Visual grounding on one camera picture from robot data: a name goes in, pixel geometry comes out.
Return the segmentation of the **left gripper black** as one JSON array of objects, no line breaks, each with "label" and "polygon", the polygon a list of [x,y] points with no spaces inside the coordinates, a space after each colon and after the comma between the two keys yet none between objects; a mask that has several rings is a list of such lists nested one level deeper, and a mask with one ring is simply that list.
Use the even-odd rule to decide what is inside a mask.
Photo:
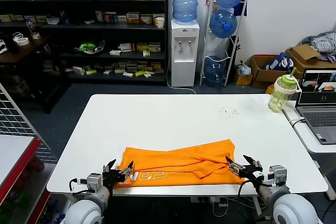
[{"label": "left gripper black", "polygon": [[103,185],[109,190],[113,190],[117,183],[124,182],[133,175],[133,163],[130,164],[123,170],[113,169],[116,159],[110,161],[107,165],[103,165],[102,178]]}]

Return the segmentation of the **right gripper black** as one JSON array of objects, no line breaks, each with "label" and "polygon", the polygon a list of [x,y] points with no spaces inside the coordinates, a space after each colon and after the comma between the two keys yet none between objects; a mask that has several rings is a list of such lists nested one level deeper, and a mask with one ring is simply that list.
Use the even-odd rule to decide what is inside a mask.
[{"label": "right gripper black", "polygon": [[245,178],[250,180],[251,182],[263,182],[263,167],[260,161],[254,160],[252,157],[243,155],[244,159],[248,162],[248,165],[244,165],[244,167],[234,162],[231,158],[226,156],[226,161],[229,167],[229,170],[235,174],[236,176],[240,176],[240,178]]}]

